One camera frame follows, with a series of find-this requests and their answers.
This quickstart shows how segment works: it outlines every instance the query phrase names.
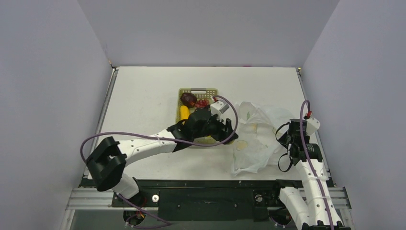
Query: crumpled translucent bag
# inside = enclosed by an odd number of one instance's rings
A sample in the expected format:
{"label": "crumpled translucent bag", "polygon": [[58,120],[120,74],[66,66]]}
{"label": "crumpled translucent bag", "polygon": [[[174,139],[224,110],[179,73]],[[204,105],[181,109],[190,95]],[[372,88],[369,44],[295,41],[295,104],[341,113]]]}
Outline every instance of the crumpled translucent bag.
{"label": "crumpled translucent bag", "polygon": [[[258,173],[268,164],[271,155],[282,146],[275,139],[276,129],[294,118],[291,112],[272,105],[257,105],[242,102],[236,105],[238,112],[239,138],[232,144],[233,162],[231,174],[241,172]],[[278,138],[287,126],[278,132]]]}

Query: white backdrop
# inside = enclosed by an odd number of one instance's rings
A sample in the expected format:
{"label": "white backdrop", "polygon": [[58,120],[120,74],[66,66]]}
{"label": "white backdrop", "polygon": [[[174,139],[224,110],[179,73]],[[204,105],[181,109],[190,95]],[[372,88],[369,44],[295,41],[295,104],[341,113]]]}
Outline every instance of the white backdrop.
{"label": "white backdrop", "polygon": [[303,67],[357,229],[405,229],[406,1],[341,0]]}
{"label": "white backdrop", "polygon": [[59,229],[111,67],[76,0],[0,3],[0,229]]}
{"label": "white backdrop", "polygon": [[115,66],[300,67],[338,0],[78,0]]}

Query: yellow vegetable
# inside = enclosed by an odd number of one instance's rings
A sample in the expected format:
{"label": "yellow vegetable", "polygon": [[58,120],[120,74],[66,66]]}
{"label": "yellow vegetable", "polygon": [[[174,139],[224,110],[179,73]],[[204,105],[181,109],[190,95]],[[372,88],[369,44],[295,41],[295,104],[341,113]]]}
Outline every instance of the yellow vegetable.
{"label": "yellow vegetable", "polygon": [[186,106],[184,106],[184,105],[182,105],[182,106],[180,107],[180,119],[181,119],[181,120],[188,119],[188,118],[189,118],[189,115],[190,115],[189,108],[186,107]]}

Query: screw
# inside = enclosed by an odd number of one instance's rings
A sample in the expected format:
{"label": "screw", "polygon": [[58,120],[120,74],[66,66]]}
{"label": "screw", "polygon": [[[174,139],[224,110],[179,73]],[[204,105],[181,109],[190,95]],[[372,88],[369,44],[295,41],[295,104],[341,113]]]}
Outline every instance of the screw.
{"label": "screw", "polygon": [[257,202],[261,202],[261,201],[262,201],[262,196],[259,195],[259,194],[255,195],[255,200],[256,200]]}
{"label": "screw", "polygon": [[156,203],[159,201],[159,196],[158,195],[153,195],[152,196],[152,202]]}

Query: plastic bag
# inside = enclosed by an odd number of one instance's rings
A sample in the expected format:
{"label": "plastic bag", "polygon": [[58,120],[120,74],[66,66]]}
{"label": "plastic bag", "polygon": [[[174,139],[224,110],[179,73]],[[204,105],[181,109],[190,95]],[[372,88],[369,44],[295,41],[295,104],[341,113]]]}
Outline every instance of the plastic bag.
{"label": "plastic bag", "polygon": [[[294,118],[288,110],[276,106],[259,106],[250,102],[242,102],[236,106],[239,127],[239,138],[232,144],[233,162],[231,174],[240,172],[258,173],[268,164],[271,155],[282,146],[275,139],[276,129]],[[286,132],[282,128],[278,137]]]}

